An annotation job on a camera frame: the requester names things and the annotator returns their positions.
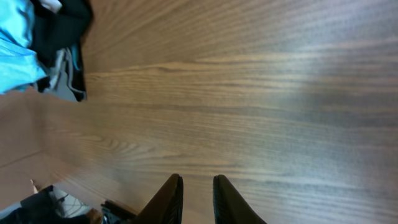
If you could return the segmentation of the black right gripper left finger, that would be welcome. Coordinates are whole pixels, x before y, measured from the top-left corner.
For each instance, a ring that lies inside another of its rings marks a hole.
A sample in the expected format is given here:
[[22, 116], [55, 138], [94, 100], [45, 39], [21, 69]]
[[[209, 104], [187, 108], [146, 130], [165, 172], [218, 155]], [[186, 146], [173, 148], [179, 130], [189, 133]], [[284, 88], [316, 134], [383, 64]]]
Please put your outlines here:
[[131, 223], [181, 224], [182, 212], [183, 179], [172, 174]]

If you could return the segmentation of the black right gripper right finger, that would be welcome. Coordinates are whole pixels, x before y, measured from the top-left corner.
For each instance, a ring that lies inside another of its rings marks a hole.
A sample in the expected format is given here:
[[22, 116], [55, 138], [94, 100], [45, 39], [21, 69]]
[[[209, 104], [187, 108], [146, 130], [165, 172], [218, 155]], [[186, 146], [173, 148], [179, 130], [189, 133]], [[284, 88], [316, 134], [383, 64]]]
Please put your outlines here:
[[213, 207], [216, 224], [266, 224], [225, 175], [213, 178]]

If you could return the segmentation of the light blue printed t-shirt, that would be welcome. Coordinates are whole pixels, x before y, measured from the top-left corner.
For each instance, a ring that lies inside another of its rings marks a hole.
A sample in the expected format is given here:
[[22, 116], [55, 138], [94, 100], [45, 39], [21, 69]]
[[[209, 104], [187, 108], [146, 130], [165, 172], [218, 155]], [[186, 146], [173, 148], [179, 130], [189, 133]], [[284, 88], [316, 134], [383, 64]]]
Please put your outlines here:
[[1, 93], [24, 89], [46, 76], [33, 41], [34, 5], [30, 1], [1, 0]]

